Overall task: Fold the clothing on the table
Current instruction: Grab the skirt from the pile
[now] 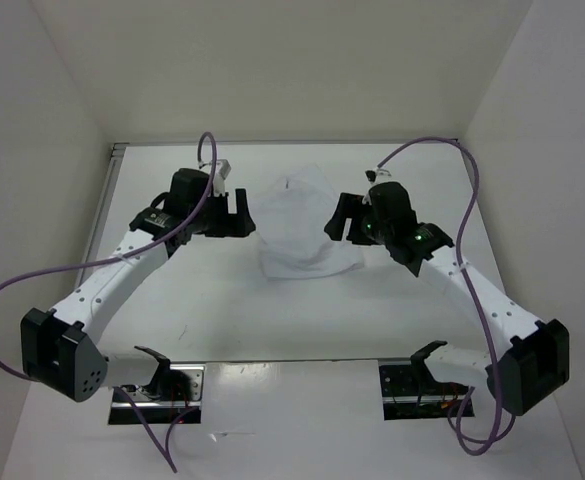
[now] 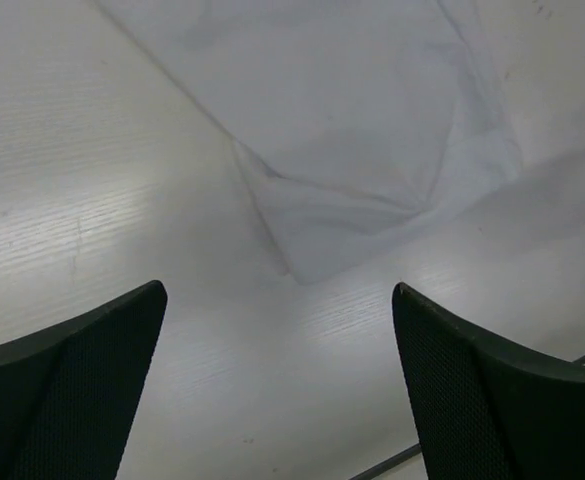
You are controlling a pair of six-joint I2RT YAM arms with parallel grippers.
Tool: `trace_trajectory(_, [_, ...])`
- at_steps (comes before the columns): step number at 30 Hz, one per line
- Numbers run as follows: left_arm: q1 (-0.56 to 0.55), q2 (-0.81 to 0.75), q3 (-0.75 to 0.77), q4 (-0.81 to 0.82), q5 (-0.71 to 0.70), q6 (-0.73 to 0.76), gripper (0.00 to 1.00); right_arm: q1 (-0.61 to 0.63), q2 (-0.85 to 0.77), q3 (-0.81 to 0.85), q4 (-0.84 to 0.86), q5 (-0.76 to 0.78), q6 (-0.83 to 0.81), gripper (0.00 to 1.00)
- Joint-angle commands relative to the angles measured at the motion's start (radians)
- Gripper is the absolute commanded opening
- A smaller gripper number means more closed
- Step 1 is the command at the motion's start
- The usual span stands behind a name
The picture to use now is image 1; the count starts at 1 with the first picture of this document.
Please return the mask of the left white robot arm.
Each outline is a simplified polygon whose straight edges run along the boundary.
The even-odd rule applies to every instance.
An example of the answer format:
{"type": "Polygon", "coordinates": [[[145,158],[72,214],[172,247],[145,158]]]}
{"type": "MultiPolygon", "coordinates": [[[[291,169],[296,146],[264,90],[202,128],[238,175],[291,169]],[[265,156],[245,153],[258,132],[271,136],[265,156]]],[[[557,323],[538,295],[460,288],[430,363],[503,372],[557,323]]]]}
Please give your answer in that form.
{"type": "Polygon", "coordinates": [[[236,210],[228,209],[230,171],[226,160],[209,172],[179,169],[169,190],[131,221],[109,265],[51,309],[31,309],[20,325],[24,373],[76,402],[101,387],[132,385],[156,400],[183,383],[170,360],[153,349],[137,346],[120,355],[97,345],[135,290],[193,236],[245,238],[255,231],[245,190],[236,190],[236,210]]]}

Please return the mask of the white skirt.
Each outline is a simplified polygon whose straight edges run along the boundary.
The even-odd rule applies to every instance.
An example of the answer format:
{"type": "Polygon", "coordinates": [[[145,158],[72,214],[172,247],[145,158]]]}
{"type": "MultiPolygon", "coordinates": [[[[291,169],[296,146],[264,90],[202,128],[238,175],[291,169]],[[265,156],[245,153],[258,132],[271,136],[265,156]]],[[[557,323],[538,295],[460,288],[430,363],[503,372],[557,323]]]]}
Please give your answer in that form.
{"type": "Polygon", "coordinates": [[[251,203],[265,277],[305,280],[364,266],[361,250],[324,232],[338,196],[315,164],[279,177],[251,203]]]}

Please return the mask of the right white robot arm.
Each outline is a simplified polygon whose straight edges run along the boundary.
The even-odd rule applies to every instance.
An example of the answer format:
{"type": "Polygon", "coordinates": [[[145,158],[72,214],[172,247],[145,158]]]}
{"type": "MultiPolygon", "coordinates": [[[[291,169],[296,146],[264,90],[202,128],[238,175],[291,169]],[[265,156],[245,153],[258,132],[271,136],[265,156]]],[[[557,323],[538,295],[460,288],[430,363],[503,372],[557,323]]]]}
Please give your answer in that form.
{"type": "Polygon", "coordinates": [[[341,194],[324,231],[333,241],[384,247],[486,334],[483,351],[436,340],[414,353],[410,380],[418,391],[431,393],[443,383],[486,387],[506,412],[522,416],[568,381],[567,327],[518,306],[440,227],[418,221],[401,184],[376,184],[365,195],[341,194]]]}

